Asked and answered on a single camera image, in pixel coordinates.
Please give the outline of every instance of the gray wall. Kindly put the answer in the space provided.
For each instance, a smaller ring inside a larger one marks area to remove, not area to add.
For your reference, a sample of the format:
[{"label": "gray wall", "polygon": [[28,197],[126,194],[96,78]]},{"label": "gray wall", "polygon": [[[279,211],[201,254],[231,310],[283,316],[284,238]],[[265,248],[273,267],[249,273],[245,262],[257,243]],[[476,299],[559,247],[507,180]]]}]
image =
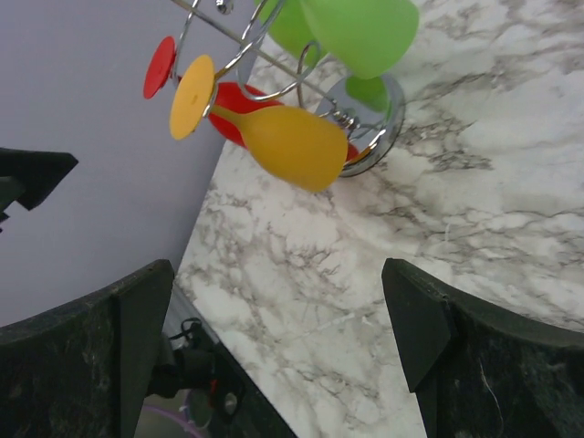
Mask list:
[{"label": "gray wall", "polygon": [[[243,31],[253,0],[220,16]],[[173,88],[141,96],[151,54],[186,13],[168,0],[21,0],[0,14],[0,147],[68,151],[79,165],[0,234],[0,326],[104,287],[156,258],[178,267],[224,140],[208,121],[172,140]],[[194,21],[184,70],[238,46]],[[251,67],[249,59],[245,70]]]}]

